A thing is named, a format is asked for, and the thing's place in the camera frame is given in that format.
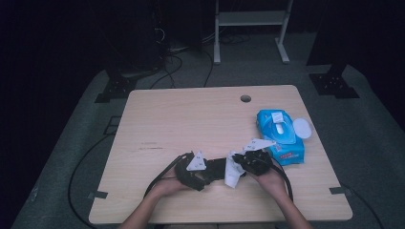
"table top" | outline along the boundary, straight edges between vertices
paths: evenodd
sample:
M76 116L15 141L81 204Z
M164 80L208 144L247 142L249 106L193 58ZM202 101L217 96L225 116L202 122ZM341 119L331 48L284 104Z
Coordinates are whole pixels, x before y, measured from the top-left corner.
M248 95L250 102L243 102ZM138 206L149 183L177 156L202 151L206 159L242 151L260 137L256 114L263 109L285 110L303 117L312 136L304 140L305 163L285 166L294 202L308 220L345 220L352 209L343 194L328 156L294 86L251 86L133 91L128 97L99 192L89 216L92 223L121 223ZM217 180L198 192L179 191L163 198L150 222L260 222L284 220L275 201L251 177L235 189Z

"wire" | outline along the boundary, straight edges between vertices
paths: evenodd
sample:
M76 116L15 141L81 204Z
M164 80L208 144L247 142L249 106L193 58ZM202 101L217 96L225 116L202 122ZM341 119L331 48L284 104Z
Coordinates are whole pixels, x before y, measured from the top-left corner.
M259 161L263 162L264 164L268 165L271 169L275 170L283 178L283 180L286 182L286 185L287 185L288 196L291 199L291 201L294 201L294 196L292 194L291 183L289 182L289 179L288 179L286 173L284 172L283 167L280 165L280 163L277 160L274 159L277 163L279 163L281 169L279 167L275 166L274 164L267 163L266 161L264 161L264 160L262 160L262 159L260 159L258 157L254 157L253 159L259 160Z
M229 11L231 11L231 12L234 11L236 2L237 2L236 0L233 1L232 6L231 6L231 8L229 9ZM243 2L244 2L244 0L241 0L241 1L239 2L239 6L237 7L237 9L236 9L235 11L241 10L241 6L242 6ZM219 31L219 34L221 34L221 33L222 33L223 31L225 31L227 28L228 28L228 27L223 27L223 29L221 29L221 30ZM235 36L240 38L240 41L234 43L235 45L250 40L250 36L249 36L247 39L243 39L241 36L237 36L237 35L235 35ZM211 44L212 42L210 42L210 41L213 40L214 38L215 38L215 32L212 32L211 34L207 35L206 37L204 37L204 38L202 39L202 43L203 43L204 45Z
M370 205L370 203L368 201L366 201L363 197L361 197L352 187L350 187L349 185L343 183L342 181L339 181L340 184L342 184L342 186L344 186L345 188L349 189L352 193L354 193L361 201L363 201L363 203L369 208L369 210L372 212L372 214L375 217L375 220L377 221L379 227L381 229L384 229L384 225L381 222L381 219L378 217L378 214L375 212L375 210L372 208L372 206Z
M158 174L158 176L154 180L152 180L152 182L149 184L148 188L145 191L145 195L143 195L143 197L145 198L146 195L148 195L148 193L151 191L151 189L155 186L155 184L158 183L158 181L161 180L162 177L167 173L167 171L169 171L171 168L173 168L173 166L175 166L186 155L187 155L187 153L176 157L176 159L174 159L163 171L161 171L161 173Z
M71 190L71 189L72 189L72 183L73 183L73 180L74 180L74 177L75 177L75 173L76 173L76 171L77 171L77 168L81 165L81 163L83 162L84 158L86 158L86 156L87 156L99 143L101 143L103 140L105 140L107 137L109 137L109 136L111 136L111 135L115 135L115 133L113 133L113 134L108 134L108 135L104 136L102 139L100 139L98 142L96 142L96 144L94 144L94 145L86 152L86 154L84 154L84 156L83 156L83 157L79 160L79 162L76 164L75 169L74 169L74 172L72 173L71 179L70 179L70 181L69 181L69 187L68 187L68 201L69 201L69 206L71 207L71 209L72 209L72 211L74 212L75 216L76 216L81 222L83 222L84 224L86 224L86 225L89 226L90 228L95 228L95 229L96 229L96 227L95 227L91 222L88 222L88 221L84 220L84 219L78 214L78 212L76 211L76 209L75 209L75 207L74 207L74 205L73 205L73 203L72 203L72 190Z
M164 75L164 76L160 77L159 79L157 79L157 80L150 86L149 89L153 89L153 88L155 87L155 85L159 83L159 81L163 80L163 78L165 78L165 77L167 77L167 76L170 76L170 77L172 78L172 75L171 75L171 74L172 74L172 73L175 73L177 70L179 70L179 69L181 68L181 66L182 66L182 60L181 60L181 58L179 58L179 57L177 57L177 56L175 56L175 55L172 55L172 57L178 59L178 60L180 61L180 65L179 65L173 72L171 72L171 73L170 73L170 72L167 72L166 75Z
M161 179L177 179L177 177L163 177Z
M209 76L211 76L212 69L214 68L214 60L212 59L212 56L207 51L203 51L203 52L205 52L205 54L208 55L209 61L211 62L211 67L209 69L208 76L206 77L205 82L203 83L203 87L205 88L206 83L208 82Z
M242 44L244 42L247 42L250 40L250 35L247 35L247 38L243 38L241 35L236 35L236 34L227 34L225 36L221 37L221 44L223 45L239 45Z
M170 80L172 81L172 88L176 88L175 80L173 79L172 74L171 74L169 71L167 71L166 65L164 65L163 69L164 69L164 71L165 71L167 74L169 74Z
M178 54L180 52L185 52L188 49L190 49L190 47L187 47L187 46L182 47L182 48L169 49L168 55L174 55L174 54Z
M156 41L158 44L161 44L161 42L164 40L164 37L166 36L166 33L161 28L155 28L155 31L161 31L161 39L160 41Z

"round white lid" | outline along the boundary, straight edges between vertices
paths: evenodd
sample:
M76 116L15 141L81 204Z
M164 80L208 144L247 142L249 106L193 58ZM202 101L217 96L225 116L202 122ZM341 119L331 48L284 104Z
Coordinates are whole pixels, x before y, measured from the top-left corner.
M295 134L303 139L309 138L312 135L309 123L302 117L295 119L292 122Z

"blue wet wipes pack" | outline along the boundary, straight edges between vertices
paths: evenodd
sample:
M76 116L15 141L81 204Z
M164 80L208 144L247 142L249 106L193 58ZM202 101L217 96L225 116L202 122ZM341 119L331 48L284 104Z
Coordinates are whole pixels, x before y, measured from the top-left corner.
M281 165L304 163L304 142L295 134L292 120L284 110L261 110L257 126L263 139L277 142L266 150Z

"gray carpet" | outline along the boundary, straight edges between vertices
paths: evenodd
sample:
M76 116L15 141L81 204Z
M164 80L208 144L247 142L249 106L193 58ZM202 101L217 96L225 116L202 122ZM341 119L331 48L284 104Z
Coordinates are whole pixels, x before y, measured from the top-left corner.
M367 79L352 67L343 77L360 98L336 99L318 95L309 73L324 73L329 66L307 67L315 34L287 34L285 46L290 63L284 65L274 44L274 34L252 35L245 43L221 46L222 64L213 67L206 87L295 85L309 111L313 124L340 181L351 186L368 201L385 228L405 225L405 134L371 90ZM205 46L211 56L212 45ZM205 52L177 54L181 68L172 74L176 88L202 87L210 71ZM167 58L173 71L179 59ZM164 71L139 80L137 89L149 89ZM68 202L71 175L91 147L104 137L111 116L121 115L125 99L95 103L108 77L95 76L54 147L53 153L33 187L32 196L16 219L13 228L88 228L72 212ZM166 77L154 89L171 88ZM86 219L114 137L108 136L84 158L72 182L72 203ZM315 228L379 228L369 208L356 195L348 196L353 217L348 221L312 222ZM285 224L277 223L279 228ZM98 225L115 228L116 225Z

